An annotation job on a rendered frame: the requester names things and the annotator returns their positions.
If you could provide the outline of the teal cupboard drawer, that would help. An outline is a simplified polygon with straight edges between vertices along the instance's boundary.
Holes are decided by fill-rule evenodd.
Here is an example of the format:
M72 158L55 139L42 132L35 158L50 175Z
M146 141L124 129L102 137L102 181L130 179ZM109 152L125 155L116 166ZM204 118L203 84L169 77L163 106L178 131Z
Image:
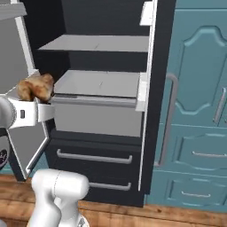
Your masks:
M189 173L227 176L227 158L196 153L227 154L227 129L173 126L169 138L169 164Z
M211 194L210 198L185 196L181 191ZM164 204L218 210L227 204L227 179L212 176L173 175L168 179Z

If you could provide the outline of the black fridge door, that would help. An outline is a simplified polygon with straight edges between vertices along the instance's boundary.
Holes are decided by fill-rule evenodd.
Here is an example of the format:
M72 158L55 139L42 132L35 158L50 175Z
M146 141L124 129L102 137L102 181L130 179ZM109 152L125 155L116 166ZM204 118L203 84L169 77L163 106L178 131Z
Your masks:
M150 192L153 162L160 126L160 112L166 80L168 54L176 0L154 2L153 22L149 30L147 55L147 90L145 100L142 150L137 190L144 196Z

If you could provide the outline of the brown chicken drumstick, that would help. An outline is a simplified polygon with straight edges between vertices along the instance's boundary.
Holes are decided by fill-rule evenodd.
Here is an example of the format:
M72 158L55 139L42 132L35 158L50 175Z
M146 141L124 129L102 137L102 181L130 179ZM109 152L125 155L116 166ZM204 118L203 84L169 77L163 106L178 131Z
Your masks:
M50 74L29 76L17 85L17 93L22 101L33 101L35 98L48 103L54 92L54 79Z

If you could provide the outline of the grey fridge door bin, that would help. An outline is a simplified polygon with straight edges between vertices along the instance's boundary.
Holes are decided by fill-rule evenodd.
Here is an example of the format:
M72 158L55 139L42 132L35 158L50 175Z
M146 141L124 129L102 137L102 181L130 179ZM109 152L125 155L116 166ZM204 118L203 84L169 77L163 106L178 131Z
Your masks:
M0 20L14 19L27 14L23 3L0 4Z

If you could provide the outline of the grey-lined fridge door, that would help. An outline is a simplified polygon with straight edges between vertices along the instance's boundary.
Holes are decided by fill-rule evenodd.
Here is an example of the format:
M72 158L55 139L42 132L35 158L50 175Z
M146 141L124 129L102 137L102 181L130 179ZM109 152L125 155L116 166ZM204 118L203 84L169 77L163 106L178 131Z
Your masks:
M21 3L19 0L0 0L0 4ZM17 96L16 86L26 77L38 75L27 38L24 16L0 20L0 94L10 98ZM19 181L27 179L39 160L43 148L49 142L45 121L31 127L7 129L12 145L9 164Z

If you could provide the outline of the teal cupboard door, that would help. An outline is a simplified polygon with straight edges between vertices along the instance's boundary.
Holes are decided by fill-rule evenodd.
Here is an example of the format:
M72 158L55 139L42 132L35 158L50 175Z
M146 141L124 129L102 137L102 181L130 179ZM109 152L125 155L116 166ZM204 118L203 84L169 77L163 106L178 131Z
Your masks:
M185 125L215 127L215 111L227 89L227 10L179 10L176 117Z

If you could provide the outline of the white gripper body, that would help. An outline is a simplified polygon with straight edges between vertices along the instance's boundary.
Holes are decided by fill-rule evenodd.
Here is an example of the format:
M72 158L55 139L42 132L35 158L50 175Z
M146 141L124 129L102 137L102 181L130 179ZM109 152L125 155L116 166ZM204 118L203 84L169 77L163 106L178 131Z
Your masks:
M54 118L55 107L52 105L39 104L38 106L37 121L44 122Z

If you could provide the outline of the grey fridge crisper drawer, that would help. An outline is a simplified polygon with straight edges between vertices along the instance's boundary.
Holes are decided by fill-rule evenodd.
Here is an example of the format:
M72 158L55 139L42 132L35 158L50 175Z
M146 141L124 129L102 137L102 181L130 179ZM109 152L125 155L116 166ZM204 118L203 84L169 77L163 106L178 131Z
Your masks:
M55 83L55 125L60 131L138 137L138 73L68 70Z

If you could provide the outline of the black freezer drawer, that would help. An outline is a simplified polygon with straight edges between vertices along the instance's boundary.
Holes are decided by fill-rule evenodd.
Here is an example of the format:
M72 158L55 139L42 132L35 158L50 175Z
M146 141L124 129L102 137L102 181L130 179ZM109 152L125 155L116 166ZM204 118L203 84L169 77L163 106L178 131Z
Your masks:
M110 203L115 205L142 207L144 204L144 194L137 190L137 182L124 177L90 177L90 183L127 185L131 183L129 191L108 190L90 187L85 200Z
M57 150L63 153L84 154L127 159L132 155L130 164L117 164L109 162L75 160L60 158ZM132 179L138 172L140 162L139 145L118 145L98 142L73 141L52 139L48 144L46 158L50 168L78 172L87 177L124 177Z

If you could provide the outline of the grey fridge shelf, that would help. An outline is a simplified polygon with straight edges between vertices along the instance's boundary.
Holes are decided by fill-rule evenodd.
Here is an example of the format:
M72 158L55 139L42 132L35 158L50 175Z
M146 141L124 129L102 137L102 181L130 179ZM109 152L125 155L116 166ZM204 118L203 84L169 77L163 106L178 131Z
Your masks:
M148 43L148 36L61 35L40 47L40 50L147 52Z

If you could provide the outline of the black fridge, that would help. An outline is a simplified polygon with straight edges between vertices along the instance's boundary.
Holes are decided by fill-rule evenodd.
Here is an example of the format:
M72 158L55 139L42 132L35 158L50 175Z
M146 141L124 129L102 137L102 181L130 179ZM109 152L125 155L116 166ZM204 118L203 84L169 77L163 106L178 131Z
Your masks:
M148 36L140 27L145 0L21 0L27 10L25 24L35 67L49 73L55 83L68 70L129 72L146 70L147 52L125 51L42 51L40 47L61 35ZM60 131L54 118L47 121L52 139L139 145L142 150L144 114L138 137Z

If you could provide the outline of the white fridge door bin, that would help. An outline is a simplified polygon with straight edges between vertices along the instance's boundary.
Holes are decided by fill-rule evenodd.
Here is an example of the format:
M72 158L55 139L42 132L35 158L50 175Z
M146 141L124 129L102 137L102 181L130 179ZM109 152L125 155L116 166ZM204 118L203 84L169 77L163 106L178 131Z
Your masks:
M153 8L154 2L153 1L146 1L144 2L142 12L141 12L141 19L140 19L140 26L151 26L153 22Z
M146 90L147 90L147 75L146 73L141 73L139 76L137 89L136 110L138 112L143 112L145 110Z

